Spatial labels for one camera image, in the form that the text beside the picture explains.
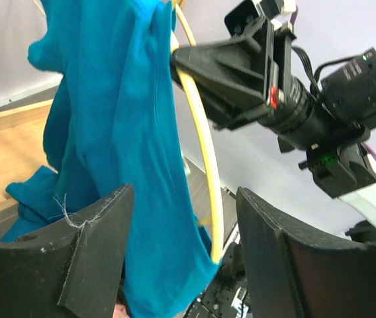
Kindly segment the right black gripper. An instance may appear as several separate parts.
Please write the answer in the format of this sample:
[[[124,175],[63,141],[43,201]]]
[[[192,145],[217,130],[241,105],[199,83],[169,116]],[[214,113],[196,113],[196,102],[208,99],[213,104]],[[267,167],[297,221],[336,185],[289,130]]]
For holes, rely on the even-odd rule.
[[[291,73],[294,26],[279,15],[283,25],[275,30],[258,3],[242,1],[225,16],[232,38],[182,46],[171,63],[199,86],[216,130],[257,121],[275,133],[299,133],[313,122],[314,100]]]

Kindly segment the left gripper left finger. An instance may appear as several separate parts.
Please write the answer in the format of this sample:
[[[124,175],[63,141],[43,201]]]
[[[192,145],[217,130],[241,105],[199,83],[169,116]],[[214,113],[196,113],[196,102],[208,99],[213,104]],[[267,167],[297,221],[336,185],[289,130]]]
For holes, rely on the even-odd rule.
[[[111,317],[133,206],[126,184],[67,219],[0,241],[0,317]]]

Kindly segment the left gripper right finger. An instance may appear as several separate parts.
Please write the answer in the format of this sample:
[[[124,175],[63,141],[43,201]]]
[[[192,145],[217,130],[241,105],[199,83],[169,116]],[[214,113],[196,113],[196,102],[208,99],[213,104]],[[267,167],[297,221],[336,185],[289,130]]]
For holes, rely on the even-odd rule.
[[[376,317],[376,242],[331,235],[236,193],[254,317]]]

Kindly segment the wooden hanger blue shirt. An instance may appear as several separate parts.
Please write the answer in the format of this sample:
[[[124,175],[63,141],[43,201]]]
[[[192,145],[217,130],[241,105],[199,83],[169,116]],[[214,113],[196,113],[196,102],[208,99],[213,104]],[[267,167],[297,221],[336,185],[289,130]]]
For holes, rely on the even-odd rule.
[[[180,67],[176,67],[176,72],[181,80],[182,88],[184,89],[195,123],[209,189],[211,215],[200,219],[198,225],[211,225],[211,260],[215,264],[218,264],[224,254],[224,211],[214,144],[203,102],[201,101],[195,80]]]

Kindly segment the blue t shirt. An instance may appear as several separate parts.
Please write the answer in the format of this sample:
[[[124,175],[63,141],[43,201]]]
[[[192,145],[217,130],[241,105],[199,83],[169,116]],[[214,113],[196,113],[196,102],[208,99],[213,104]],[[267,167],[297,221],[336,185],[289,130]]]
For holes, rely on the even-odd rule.
[[[62,80],[43,135],[48,161],[7,186],[19,218],[5,242],[134,188],[123,292],[133,317],[173,317],[214,278],[194,214],[170,71],[168,1],[43,1],[47,31],[28,49]]]

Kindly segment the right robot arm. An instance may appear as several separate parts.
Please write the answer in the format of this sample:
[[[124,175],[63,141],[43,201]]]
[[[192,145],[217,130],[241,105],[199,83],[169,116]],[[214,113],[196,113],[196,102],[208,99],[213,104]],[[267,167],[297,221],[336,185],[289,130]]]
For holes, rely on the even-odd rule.
[[[376,49],[329,61],[321,77],[294,46],[294,1],[243,1],[225,16],[225,41],[173,51],[172,77],[197,84],[214,128],[252,123],[277,135],[280,152],[301,150],[314,183],[360,212],[352,240],[376,239],[376,155],[366,144],[376,129]]]

